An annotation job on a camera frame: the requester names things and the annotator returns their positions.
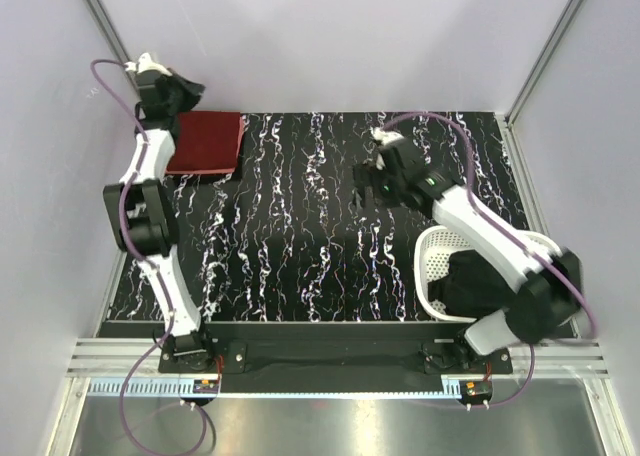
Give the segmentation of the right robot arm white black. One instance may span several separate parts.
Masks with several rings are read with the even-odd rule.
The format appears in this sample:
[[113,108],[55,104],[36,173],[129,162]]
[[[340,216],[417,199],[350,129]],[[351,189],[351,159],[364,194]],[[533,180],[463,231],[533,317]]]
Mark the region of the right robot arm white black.
[[378,148],[375,159],[355,165],[354,201],[372,196],[405,206],[461,236],[503,278],[513,295],[501,309],[462,333],[454,360],[466,372],[486,365],[490,354],[516,343],[535,345],[584,310],[581,263],[567,249],[539,252],[471,190],[419,156],[401,139]]

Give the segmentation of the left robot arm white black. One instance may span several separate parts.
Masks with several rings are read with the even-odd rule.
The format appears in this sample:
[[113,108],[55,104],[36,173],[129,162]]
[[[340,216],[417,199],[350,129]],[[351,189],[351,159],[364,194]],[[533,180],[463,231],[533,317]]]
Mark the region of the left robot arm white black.
[[155,340],[162,372],[203,372],[216,348],[187,288],[179,258],[179,226],[163,185],[180,133],[178,116],[199,102],[204,87],[166,69],[135,75],[139,102],[134,118],[136,147],[125,174],[103,189],[114,239],[135,260],[164,319]]

